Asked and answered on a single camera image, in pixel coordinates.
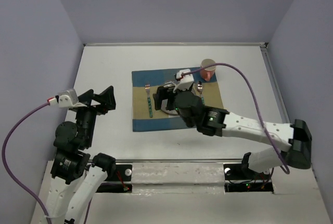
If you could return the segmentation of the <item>spoon with green handle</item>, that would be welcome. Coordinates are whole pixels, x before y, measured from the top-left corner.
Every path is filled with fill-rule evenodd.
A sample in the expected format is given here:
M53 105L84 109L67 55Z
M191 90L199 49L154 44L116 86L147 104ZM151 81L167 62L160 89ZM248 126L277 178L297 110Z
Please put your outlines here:
M201 81L197 82L197 92L199 93L202 103L205 104L204 97L203 97L203 84Z

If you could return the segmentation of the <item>grey patterned plate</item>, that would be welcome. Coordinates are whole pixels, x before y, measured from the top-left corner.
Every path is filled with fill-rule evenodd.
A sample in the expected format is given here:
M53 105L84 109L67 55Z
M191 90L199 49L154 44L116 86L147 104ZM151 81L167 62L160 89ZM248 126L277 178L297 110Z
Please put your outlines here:
M175 82L175 81L168 81L163 84L163 87L165 87L165 88L171 87L173 89L176 84L177 84L177 82ZM170 116L177 116L178 115L177 111L168 110L167 105L168 105L168 99L163 99L162 103L161 103L161 111L163 111L164 113L166 113Z

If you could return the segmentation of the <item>pink cup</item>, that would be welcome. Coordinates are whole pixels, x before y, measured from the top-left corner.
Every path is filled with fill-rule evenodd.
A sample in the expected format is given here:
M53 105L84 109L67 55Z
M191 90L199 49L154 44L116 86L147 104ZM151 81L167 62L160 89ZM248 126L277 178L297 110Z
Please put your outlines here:
M200 67L202 70L200 71L200 76L207 82L210 81L215 74L216 66L213 64L215 64L215 61L212 59L204 59L201 62Z

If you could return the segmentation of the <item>blue beige placemat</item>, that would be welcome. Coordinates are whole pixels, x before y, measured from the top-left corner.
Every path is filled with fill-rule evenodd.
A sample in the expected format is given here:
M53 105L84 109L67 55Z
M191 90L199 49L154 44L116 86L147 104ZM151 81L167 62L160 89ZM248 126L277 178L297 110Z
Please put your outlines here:
M160 131L186 129L187 126L179 116L170 116L163 111L156 111L154 107L153 94L158 86L165 82L174 81L174 74L180 69L143 70L132 72L132 107L133 107L133 131ZM216 74L210 81L205 81L199 73L194 74L195 82L203 84L203 97L205 105L222 108L222 98ZM149 117L147 94L145 85L150 85L150 98L153 111L153 118Z

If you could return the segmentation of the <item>fork with green handle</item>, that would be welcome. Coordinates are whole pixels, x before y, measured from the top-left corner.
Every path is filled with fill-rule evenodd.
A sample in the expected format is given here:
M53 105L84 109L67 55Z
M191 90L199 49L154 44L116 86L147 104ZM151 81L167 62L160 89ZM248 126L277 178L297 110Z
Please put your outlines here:
M150 98L150 85L149 84L145 85L145 91L146 91L146 94L147 94L149 117L153 118L153 111L152 111L151 98Z

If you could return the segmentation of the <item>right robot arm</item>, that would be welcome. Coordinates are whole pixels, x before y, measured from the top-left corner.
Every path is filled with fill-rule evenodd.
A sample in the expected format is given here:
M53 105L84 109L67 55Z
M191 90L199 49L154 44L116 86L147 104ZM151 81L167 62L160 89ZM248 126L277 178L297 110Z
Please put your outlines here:
M240 174L252 178L257 173L284 166L296 169L311 167L312 135L305 121L278 124L259 122L225 109L206 106L189 90L159 86L153 94L155 110L166 102L168 110L175 110L185 125L196 128L206 136L235 137L264 143L270 148L244 154Z

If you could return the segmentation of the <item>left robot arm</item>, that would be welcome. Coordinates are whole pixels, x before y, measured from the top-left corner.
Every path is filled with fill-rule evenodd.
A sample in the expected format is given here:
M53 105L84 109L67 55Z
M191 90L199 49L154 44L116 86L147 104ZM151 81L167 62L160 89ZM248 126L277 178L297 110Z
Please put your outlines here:
M92 89L77 95L74 89L48 100L76 113L75 121L65 121L55 130L56 154L50 171L50 189L46 201L46 220L52 223L79 223L83 211L104 180L116 170L115 158L84 151L92 146L96 117L115 110L113 86L99 94Z

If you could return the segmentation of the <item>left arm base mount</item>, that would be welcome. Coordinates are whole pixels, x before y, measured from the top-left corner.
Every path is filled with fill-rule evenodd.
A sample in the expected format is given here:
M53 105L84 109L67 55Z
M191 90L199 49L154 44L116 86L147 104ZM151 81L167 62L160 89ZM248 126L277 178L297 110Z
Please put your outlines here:
M112 176L108 176L97 189L97 193L131 193L132 164L117 164Z

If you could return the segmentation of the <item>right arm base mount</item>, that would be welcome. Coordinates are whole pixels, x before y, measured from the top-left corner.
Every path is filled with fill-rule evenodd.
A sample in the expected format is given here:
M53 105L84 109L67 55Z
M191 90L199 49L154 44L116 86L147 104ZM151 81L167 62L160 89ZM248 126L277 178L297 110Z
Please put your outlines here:
M249 169L248 152L243 156L240 163L225 164L224 166L224 189L226 193L242 192L271 192L273 184L271 172L254 172Z

